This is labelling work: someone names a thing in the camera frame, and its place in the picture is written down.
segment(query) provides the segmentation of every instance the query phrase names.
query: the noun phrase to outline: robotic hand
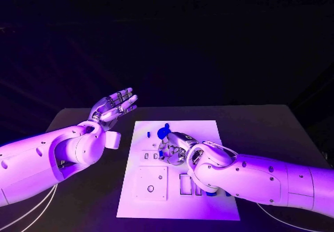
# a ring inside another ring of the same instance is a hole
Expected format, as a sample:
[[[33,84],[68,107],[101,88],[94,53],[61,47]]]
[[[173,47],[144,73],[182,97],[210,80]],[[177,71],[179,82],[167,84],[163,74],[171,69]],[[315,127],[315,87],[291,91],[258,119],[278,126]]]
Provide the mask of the robotic hand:
[[[203,191],[215,193],[222,188],[252,202],[302,208],[334,218],[333,170],[238,154],[179,132],[169,131],[160,139],[160,160],[173,165],[186,162],[187,174]]]
[[[0,206],[51,188],[94,164],[104,148],[118,149],[121,134],[108,131],[135,109],[128,88],[94,105],[88,121],[0,147]]]

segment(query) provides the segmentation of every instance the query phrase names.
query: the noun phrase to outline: open robotic hand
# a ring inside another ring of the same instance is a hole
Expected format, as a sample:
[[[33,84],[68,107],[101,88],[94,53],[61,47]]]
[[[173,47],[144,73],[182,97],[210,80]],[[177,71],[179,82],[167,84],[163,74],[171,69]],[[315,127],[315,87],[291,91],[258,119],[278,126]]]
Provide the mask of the open robotic hand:
[[[196,185],[261,204],[302,208],[334,218],[334,170],[238,154],[219,144],[161,128],[160,160],[186,163]]]
[[[88,121],[0,147],[0,206],[51,188],[94,164],[104,148],[118,149],[121,134],[108,131],[135,109],[128,88],[94,105]]]

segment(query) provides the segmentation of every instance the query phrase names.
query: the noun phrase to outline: blue object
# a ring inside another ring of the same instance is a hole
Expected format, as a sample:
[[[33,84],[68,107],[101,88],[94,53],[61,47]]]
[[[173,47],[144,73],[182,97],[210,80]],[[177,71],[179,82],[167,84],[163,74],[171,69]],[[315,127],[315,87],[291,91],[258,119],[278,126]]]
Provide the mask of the blue object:
[[[171,131],[169,129],[169,124],[166,124],[166,127],[158,129],[158,138],[164,139],[164,137],[169,135],[169,133],[171,133]]]
[[[209,196],[209,197],[215,197],[215,196],[218,195],[216,192],[213,192],[213,193],[212,193],[212,192],[206,192],[206,193],[207,193],[207,196]]]

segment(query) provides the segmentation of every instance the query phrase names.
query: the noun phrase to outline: rectangular slot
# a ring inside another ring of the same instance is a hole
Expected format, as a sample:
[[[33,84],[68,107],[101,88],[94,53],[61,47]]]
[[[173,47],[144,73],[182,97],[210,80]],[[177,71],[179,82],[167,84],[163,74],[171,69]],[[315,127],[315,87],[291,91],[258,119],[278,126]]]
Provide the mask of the rectangular slot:
[[[196,185],[196,191],[194,191],[196,196],[202,196],[202,189],[200,187]]]
[[[180,174],[180,195],[192,194],[192,178],[187,174]]]

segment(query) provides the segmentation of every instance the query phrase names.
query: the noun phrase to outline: mechanical hand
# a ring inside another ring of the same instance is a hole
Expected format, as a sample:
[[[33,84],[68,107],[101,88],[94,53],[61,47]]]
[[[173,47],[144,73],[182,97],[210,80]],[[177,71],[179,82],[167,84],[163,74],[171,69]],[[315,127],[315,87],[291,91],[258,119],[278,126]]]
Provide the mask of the mechanical hand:
[[[88,121],[0,147],[0,206],[51,188],[94,164],[104,148],[118,149],[121,134],[108,131],[135,109],[128,88],[94,105]]]
[[[334,170],[239,155],[216,143],[200,144],[177,132],[164,137],[160,151],[161,161],[187,164],[187,174],[206,192],[222,188],[252,202],[302,208],[334,218]]]

